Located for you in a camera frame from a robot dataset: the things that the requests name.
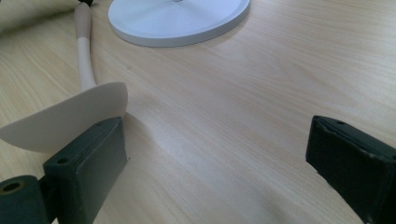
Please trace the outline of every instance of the round white base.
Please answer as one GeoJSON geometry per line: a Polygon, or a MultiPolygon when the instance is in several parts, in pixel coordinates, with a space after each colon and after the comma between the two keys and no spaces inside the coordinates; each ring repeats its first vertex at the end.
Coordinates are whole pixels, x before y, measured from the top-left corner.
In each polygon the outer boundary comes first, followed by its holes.
{"type": "Polygon", "coordinates": [[[176,47],[223,35],[248,14],[250,0],[114,0],[114,32],[136,45],[176,47]]]}

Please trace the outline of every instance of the light wood surface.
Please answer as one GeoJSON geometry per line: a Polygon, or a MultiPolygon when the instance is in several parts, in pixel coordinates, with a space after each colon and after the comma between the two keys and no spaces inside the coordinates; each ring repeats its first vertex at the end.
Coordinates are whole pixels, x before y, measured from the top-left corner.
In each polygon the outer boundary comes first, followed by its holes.
{"type": "MultiPolygon", "coordinates": [[[[1,2],[0,126],[78,93],[77,3],[1,2]]],[[[252,0],[231,32],[172,49],[120,40],[110,4],[92,6],[92,64],[127,84],[130,160],[95,223],[361,223],[304,154],[314,115],[396,147],[394,1],[252,0]]],[[[0,148],[0,180],[51,156],[0,148]]]]}

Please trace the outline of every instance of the wood grain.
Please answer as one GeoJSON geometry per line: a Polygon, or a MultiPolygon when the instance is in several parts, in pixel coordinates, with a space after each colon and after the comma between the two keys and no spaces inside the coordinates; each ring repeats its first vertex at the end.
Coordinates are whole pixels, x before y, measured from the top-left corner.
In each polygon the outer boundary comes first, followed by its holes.
{"type": "MultiPolygon", "coordinates": [[[[76,4],[1,3],[0,126],[78,92],[76,4]]],[[[171,49],[117,38],[110,4],[92,6],[92,64],[128,86],[130,161],[95,223],[361,223],[304,154],[314,115],[396,147],[395,3],[253,0],[226,35],[171,49]]],[[[0,148],[1,180],[50,157],[0,148]]]]}

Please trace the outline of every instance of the wooden table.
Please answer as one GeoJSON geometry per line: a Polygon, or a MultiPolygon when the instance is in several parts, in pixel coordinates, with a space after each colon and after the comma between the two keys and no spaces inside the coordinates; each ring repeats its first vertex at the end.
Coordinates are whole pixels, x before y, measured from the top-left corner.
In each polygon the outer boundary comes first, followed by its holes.
{"type": "MultiPolygon", "coordinates": [[[[1,2],[0,126],[78,93],[77,3],[1,2]]],[[[394,1],[252,0],[231,32],[171,49],[119,39],[110,4],[92,6],[92,63],[127,84],[130,161],[95,223],[361,223],[304,155],[314,115],[396,147],[394,1]]],[[[51,156],[0,148],[0,180],[51,156]]]]}

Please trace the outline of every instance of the white lamp base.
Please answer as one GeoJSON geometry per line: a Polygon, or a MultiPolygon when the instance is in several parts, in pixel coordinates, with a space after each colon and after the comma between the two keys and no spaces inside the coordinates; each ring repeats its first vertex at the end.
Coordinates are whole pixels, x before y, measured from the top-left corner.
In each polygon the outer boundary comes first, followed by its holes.
{"type": "Polygon", "coordinates": [[[223,35],[248,14],[250,0],[114,0],[114,32],[136,45],[176,47],[223,35]]]}

